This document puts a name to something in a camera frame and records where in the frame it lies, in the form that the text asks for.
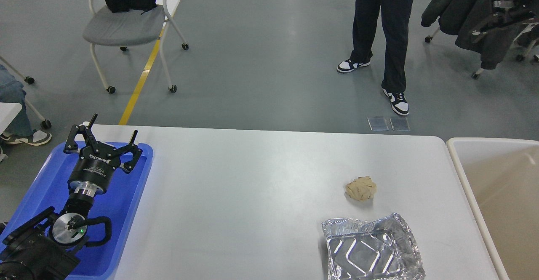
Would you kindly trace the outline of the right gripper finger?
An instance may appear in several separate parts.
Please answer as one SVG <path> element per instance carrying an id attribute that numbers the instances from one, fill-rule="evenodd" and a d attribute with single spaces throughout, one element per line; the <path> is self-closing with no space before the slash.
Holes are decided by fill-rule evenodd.
<path id="1" fill-rule="evenodd" d="M 520 25 L 518 20 L 505 19 L 504 17 L 486 17 L 470 30 L 470 42 L 478 43 L 494 31 L 513 29 L 516 25 Z"/>
<path id="2" fill-rule="evenodd" d="M 520 0 L 491 0 L 494 21 L 526 21 L 537 17 L 532 2 Z"/>

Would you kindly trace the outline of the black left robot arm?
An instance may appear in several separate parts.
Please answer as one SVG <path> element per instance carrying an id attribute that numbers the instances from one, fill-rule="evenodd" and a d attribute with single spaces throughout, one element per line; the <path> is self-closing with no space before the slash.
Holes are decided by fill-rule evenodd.
<path id="1" fill-rule="evenodd" d="M 142 155 L 135 142 L 137 130 L 123 147 L 96 140 L 94 119 L 74 125 L 64 153 L 78 160 L 67 180 L 69 197 L 63 209 L 50 206 L 17 227 L 3 240 L 2 280 L 64 280 L 80 263 L 82 248 L 100 247 L 113 236 L 110 217 L 89 217 L 97 195 L 105 194 L 114 172 L 129 174 Z"/>

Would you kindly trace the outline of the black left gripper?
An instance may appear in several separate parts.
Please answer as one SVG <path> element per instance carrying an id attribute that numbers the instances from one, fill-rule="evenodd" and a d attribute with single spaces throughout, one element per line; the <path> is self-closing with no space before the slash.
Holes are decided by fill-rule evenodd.
<path id="1" fill-rule="evenodd" d="M 73 169 L 69 180 L 68 188 L 70 192 L 88 191 L 87 195 L 95 196 L 105 194 L 109 188 L 116 169 L 121 169 L 125 174 L 129 174 L 136 166 L 142 149 L 135 144 L 138 131 L 133 131 L 129 143 L 112 151 L 100 150 L 98 152 L 98 141 L 92 134 L 91 128 L 98 115 L 93 115 L 88 125 L 73 125 L 65 141 L 63 152 L 71 154 L 79 152 L 79 147 L 75 141 L 77 135 L 82 135 L 86 146 L 80 153 L 80 158 Z M 130 153 L 131 160 L 122 162 L 121 157 Z"/>

